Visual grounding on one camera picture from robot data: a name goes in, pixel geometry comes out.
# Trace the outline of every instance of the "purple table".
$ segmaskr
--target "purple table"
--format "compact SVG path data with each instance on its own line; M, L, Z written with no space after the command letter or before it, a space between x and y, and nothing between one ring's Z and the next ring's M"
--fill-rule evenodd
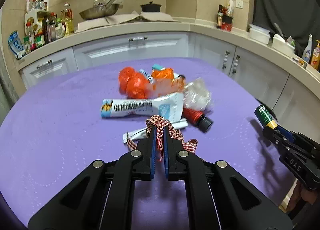
M55 77L28 90L0 128L0 192L22 221L29 219L95 159L117 160L128 151L122 135L145 126L146 117L102 119L104 98L118 91L119 71L150 70L154 63L202 77L214 102L212 128L183 130L198 139L196 154L209 162L225 160L274 203L280 204L294 177L276 148L262 137L254 116L259 103L236 82L199 59L128 61ZM152 182L136 182L132 229L188 229L184 182L168 182L157 163Z

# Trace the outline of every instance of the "kitchen cabinet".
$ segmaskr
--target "kitchen cabinet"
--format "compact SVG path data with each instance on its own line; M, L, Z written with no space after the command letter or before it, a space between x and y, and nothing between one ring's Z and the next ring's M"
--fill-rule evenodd
M73 47L78 70L126 60L148 58L190 57L189 33L156 32L135 33L96 41Z
M273 111L281 126L320 143L320 101L291 75Z
M205 60L229 76L236 46L210 36L197 34L193 56Z
M71 47L30 64L22 70L22 79L28 89L42 80L74 71L78 68Z
M229 76L273 109L289 74L264 58L237 47Z

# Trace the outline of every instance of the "black bottle cap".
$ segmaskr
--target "black bottle cap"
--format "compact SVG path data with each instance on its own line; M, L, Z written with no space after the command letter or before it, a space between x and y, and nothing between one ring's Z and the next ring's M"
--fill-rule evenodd
M204 116L200 119L198 128L200 131L205 133L210 129L212 124L213 124L213 121L210 118Z

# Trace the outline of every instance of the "pot lid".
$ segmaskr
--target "pot lid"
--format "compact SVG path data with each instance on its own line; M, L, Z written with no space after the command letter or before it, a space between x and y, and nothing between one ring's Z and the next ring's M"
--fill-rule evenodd
M153 5L153 6L161 6L159 4L154 4L153 1L150 1L149 4L145 4L145 5L140 5L141 7L144 7L144 6L150 6L150 5Z

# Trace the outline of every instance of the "cabinet handle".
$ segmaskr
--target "cabinet handle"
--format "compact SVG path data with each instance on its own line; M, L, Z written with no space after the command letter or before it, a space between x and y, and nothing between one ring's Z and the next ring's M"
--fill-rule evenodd
M233 63L233 70L232 70L232 74L236 74L237 73L237 66L238 66L238 62L240 60L241 56L240 55L237 55L236 59L235 59L235 62Z
M228 61L228 56L229 56L230 52L229 51L226 51L226 54L224 55L224 59L223 59L223 64L222 64L222 69L225 69L227 66L226 66L226 63Z
M43 67L43 66L45 66L45 65L51 64L51 63L52 63L52 59L51 59L51 60L48 60L48 61L45 62L45 63L39 64L39 65L37 66L37 69L38 69L38 68L41 68L41 67Z
M147 40L147 39L148 39L147 36L139 36L139 37L135 37L135 38L129 38L129 42Z

